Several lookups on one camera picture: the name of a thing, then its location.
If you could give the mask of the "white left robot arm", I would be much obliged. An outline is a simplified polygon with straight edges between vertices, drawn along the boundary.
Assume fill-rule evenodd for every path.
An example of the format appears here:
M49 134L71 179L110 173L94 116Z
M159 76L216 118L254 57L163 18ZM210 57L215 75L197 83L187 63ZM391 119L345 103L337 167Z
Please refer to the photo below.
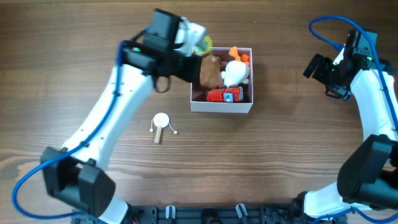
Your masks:
M109 82L79 130L40 158L51 197L105 223L132 222L131 206L117 198L116 184L106 174L109 159L160 77L197 79L201 57L195 47L205 36L205 27L156 9L148 28L120 43Z

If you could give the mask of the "white plush duck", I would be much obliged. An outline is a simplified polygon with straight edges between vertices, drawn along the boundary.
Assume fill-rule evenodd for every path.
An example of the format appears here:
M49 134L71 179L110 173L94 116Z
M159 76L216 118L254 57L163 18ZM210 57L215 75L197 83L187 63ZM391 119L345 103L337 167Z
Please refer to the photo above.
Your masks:
M238 53L237 47L232 47L229 50L229 55L234 60L227 63L225 71L221 72L223 85L231 87L241 83L247 85L249 83L249 55Z

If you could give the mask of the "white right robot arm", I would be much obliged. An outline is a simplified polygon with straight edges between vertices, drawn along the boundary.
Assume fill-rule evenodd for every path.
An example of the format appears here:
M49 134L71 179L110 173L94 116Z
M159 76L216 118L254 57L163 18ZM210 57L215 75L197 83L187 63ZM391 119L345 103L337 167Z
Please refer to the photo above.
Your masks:
M336 182L305 192L301 209L312 218L326 219L351 207L360 210L397 209L397 102L394 77L387 60L376 60L371 44L377 33L351 30L334 60L314 55L303 74L322 83L326 96L355 97L363 143L341 166Z

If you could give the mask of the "brown plush bear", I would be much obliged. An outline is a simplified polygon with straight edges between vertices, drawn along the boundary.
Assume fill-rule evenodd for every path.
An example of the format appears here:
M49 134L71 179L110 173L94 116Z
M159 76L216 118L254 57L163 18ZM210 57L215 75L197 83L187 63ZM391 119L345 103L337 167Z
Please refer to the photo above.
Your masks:
M208 55L201 61L200 85L203 88L213 89L223 84L221 77L221 59Z

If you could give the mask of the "red toy fire truck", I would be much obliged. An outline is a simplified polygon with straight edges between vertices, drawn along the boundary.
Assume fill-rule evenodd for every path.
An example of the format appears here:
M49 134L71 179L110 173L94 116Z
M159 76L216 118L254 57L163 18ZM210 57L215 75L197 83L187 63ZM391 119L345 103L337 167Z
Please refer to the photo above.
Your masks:
M243 88L239 85L220 85L207 93L206 100L216 103L241 103L244 99Z

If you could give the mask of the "yellow cat rattle drum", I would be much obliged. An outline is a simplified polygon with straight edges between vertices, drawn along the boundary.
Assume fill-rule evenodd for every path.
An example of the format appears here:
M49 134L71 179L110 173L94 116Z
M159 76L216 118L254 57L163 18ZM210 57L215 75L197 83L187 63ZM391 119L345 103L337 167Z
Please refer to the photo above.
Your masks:
M193 48L193 53L196 55L205 55L211 51L213 41L209 35L206 35L203 40Z

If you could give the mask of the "pink cardboard box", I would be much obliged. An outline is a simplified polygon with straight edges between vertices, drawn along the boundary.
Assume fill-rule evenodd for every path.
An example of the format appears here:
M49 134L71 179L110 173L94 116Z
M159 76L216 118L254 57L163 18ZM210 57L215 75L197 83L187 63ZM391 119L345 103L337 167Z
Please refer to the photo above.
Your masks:
M238 53L249 56L249 83L243 85L242 103L219 103L209 102L206 100L206 90L200 86L199 78L197 78L190 88L190 108L192 112L209 112L209 113L249 113L254 100L253 87L253 69L252 69L252 48L238 47Z

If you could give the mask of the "white rattle drum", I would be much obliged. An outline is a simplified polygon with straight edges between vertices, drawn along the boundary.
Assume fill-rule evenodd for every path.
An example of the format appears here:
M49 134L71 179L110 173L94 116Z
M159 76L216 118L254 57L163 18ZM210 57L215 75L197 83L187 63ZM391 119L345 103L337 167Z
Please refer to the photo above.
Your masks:
M174 130L174 128L171 126L169 116L166 113L157 113L152 118L149 130L151 133L155 133L155 139L154 139L155 144L160 144L162 137L162 130L166 127L169 127L174 132L174 134L178 134L178 131Z

